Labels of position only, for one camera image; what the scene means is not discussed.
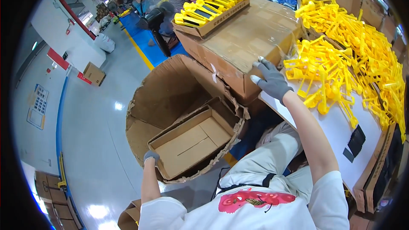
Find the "electric fan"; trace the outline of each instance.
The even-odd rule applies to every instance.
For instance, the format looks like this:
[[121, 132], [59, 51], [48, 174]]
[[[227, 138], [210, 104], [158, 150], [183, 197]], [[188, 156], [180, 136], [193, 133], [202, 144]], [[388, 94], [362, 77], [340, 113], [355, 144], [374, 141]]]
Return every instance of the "electric fan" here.
[[177, 42], [171, 23], [175, 13], [178, 12], [174, 3], [183, 5], [184, 2], [187, 0], [141, 0], [140, 9], [138, 9], [141, 13], [140, 28], [152, 32], [156, 44], [166, 57], [171, 56], [170, 46]]

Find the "gray floor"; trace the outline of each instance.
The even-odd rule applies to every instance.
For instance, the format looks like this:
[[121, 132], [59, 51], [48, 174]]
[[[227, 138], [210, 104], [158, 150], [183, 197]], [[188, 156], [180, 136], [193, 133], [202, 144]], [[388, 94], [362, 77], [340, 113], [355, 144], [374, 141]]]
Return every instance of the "gray floor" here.
[[[118, 229], [120, 213], [141, 195], [142, 168], [126, 140], [125, 115], [149, 69], [119, 24], [109, 24], [103, 33], [116, 43], [103, 65], [103, 84], [91, 86], [72, 71], [63, 109], [66, 177], [88, 230]], [[228, 167], [224, 160], [187, 183], [160, 185], [162, 195], [191, 211], [210, 200], [222, 167]]]

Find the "white t-shirt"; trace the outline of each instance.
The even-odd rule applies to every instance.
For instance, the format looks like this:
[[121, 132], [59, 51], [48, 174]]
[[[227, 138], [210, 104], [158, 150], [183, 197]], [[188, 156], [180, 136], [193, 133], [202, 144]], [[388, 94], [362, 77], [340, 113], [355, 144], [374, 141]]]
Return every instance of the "white t-shirt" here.
[[308, 207], [282, 190], [243, 186], [189, 213], [171, 197], [146, 202], [139, 229], [349, 229], [348, 205], [341, 174], [332, 171], [315, 183]]

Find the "white table surface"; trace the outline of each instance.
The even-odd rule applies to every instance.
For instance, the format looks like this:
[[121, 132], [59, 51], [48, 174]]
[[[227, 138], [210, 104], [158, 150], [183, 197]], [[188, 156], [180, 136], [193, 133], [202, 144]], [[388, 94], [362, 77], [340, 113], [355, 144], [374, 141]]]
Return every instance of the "white table surface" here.
[[[290, 80], [285, 78], [290, 87], [297, 92], [301, 84], [301, 80]], [[308, 87], [309, 80], [306, 80], [303, 84], [303, 90]], [[319, 89], [321, 83], [314, 81], [311, 91], [314, 92]], [[343, 110], [335, 103], [326, 115], [321, 115], [317, 108], [311, 108], [310, 111], [314, 117], [318, 120], [321, 128], [323, 129], [333, 151], [335, 157], [338, 160], [340, 167], [340, 173], [345, 186], [350, 190], [352, 195], [353, 187], [364, 172], [365, 167], [375, 151], [376, 144], [381, 136], [382, 130], [379, 124], [379, 120], [375, 119], [368, 109], [365, 109], [362, 105], [362, 97], [354, 92], [351, 95], [355, 98], [355, 104], [352, 106], [352, 112], [359, 121], [359, 125], [365, 134], [365, 142], [362, 146], [362, 150], [356, 156], [351, 163], [344, 155], [344, 149], [349, 149], [348, 142], [351, 134], [354, 131], [350, 126], [348, 118], [344, 115]], [[262, 91], [259, 98], [269, 105], [274, 111], [276, 111], [285, 121], [287, 121], [294, 129], [297, 129], [293, 118], [286, 107], [281, 105], [279, 100], [266, 94]]]

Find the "hand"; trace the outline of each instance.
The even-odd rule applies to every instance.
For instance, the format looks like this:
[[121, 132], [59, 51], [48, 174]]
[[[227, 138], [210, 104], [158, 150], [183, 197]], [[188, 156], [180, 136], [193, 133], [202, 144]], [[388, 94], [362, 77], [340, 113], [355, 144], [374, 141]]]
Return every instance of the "hand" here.
[[145, 164], [145, 162], [146, 162], [146, 160], [147, 160], [148, 158], [154, 158], [154, 159], [155, 159], [155, 165], [157, 165], [157, 161], [159, 160], [160, 156], [159, 156], [157, 153], [155, 153], [154, 151], [149, 150], [149, 151], [147, 151], [147, 152], [145, 153], [145, 156], [144, 156], [144, 164]]
[[283, 104], [283, 97], [289, 90], [294, 91], [293, 88], [289, 87], [284, 79], [284, 76], [276, 69], [276, 67], [264, 59], [263, 57], [258, 58], [258, 62], [253, 62], [253, 66], [261, 70], [265, 80], [259, 78], [256, 75], [251, 75], [250, 79], [254, 84], [257, 84], [266, 94], [280, 101]]

